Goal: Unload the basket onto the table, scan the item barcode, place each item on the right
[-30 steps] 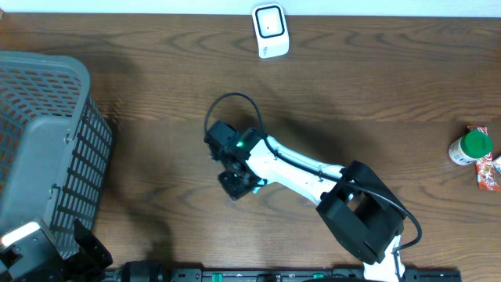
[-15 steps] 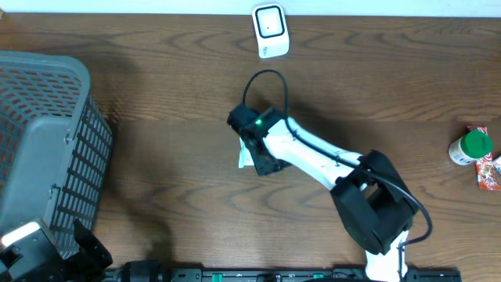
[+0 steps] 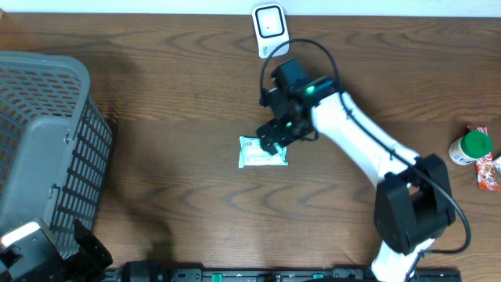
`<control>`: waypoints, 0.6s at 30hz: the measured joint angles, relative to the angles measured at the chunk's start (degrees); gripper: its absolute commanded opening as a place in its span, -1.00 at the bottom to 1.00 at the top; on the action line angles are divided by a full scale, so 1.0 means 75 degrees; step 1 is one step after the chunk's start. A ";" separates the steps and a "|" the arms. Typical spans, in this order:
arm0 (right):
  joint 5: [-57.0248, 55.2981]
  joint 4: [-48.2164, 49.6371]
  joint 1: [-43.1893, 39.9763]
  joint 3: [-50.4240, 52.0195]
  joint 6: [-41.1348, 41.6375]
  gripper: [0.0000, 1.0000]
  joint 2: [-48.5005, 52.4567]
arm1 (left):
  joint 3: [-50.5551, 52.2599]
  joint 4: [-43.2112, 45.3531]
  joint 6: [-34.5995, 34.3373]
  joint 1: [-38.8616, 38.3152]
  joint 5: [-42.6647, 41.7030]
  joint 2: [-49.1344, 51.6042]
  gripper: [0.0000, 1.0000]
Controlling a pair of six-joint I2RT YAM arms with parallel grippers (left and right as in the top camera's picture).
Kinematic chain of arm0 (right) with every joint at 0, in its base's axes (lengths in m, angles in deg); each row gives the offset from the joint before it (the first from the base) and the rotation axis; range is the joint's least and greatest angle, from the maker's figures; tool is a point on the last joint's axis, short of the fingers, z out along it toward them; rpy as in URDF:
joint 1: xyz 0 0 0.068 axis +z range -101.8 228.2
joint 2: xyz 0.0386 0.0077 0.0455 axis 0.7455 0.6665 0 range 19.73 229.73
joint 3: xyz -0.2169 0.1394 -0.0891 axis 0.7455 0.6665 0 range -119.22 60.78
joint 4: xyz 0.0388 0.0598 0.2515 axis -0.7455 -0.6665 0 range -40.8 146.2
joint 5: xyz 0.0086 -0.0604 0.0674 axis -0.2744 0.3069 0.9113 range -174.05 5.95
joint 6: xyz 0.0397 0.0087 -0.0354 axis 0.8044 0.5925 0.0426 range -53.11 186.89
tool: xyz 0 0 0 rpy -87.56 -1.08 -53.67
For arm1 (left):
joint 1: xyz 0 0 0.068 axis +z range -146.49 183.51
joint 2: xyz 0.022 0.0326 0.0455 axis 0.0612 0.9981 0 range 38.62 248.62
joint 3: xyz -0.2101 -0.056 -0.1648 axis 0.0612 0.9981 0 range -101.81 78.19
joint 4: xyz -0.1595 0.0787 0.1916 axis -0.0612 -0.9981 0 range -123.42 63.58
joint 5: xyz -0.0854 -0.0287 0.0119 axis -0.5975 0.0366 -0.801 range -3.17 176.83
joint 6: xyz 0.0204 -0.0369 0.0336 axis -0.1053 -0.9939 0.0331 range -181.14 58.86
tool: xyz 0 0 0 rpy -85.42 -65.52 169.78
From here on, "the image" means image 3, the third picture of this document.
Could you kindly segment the green lid jar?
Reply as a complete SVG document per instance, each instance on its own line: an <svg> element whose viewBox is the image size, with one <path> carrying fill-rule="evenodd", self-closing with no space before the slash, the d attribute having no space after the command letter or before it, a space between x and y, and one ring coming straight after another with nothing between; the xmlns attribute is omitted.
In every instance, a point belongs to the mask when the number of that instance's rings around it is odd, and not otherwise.
<svg viewBox="0 0 501 282"><path fill-rule="evenodd" d="M449 146L449 156L458 165L469 165L487 156L492 148L490 137L481 131L474 130Z"/></svg>

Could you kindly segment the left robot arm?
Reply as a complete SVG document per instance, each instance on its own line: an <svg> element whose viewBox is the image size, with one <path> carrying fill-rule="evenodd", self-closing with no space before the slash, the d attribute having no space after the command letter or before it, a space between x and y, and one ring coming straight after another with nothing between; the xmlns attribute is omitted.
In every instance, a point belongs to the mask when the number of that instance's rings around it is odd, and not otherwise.
<svg viewBox="0 0 501 282"><path fill-rule="evenodd" d="M55 239L40 219L11 229L1 236L1 280L12 282L120 281L162 282L171 279L158 261L127 262L109 270L110 252L80 220L74 220L77 252L64 258Z"/></svg>

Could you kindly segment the red snack bar wrapper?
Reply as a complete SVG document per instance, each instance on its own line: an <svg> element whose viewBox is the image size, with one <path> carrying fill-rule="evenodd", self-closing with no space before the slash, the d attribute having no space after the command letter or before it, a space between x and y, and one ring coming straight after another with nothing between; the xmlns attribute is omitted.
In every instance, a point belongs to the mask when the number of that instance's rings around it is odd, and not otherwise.
<svg viewBox="0 0 501 282"><path fill-rule="evenodd" d="M488 135L486 127L468 126L469 132L478 130ZM475 161L478 187L481 190L500 191L500 182L495 176L496 169L492 165L492 150L482 159Z"/></svg>

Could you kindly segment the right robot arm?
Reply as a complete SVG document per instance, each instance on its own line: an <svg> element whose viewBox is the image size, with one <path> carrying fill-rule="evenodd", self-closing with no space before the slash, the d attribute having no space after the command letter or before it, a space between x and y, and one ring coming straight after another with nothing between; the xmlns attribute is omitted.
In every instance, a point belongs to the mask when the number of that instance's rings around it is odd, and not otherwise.
<svg viewBox="0 0 501 282"><path fill-rule="evenodd" d="M260 104L274 118L257 130L261 148L275 155L309 134L337 144L376 189L374 225L382 239L371 270L379 281L406 281L419 257L456 220L444 161L421 157L368 118L329 76L316 80L296 60L272 73L274 88Z"/></svg>

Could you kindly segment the teal wet wipes pack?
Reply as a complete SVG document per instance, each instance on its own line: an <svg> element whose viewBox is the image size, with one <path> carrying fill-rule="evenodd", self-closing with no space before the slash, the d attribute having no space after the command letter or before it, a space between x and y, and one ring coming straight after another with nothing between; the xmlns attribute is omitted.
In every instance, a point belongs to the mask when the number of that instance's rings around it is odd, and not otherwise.
<svg viewBox="0 0 501 282"><path fill-rule="evenodd" d="M276 154L261 148L260 139L254 137L240 137L240 157L239 168L246 166L287 166L287 149L281 147L278 143L273 144L277 150Z"/></svg>

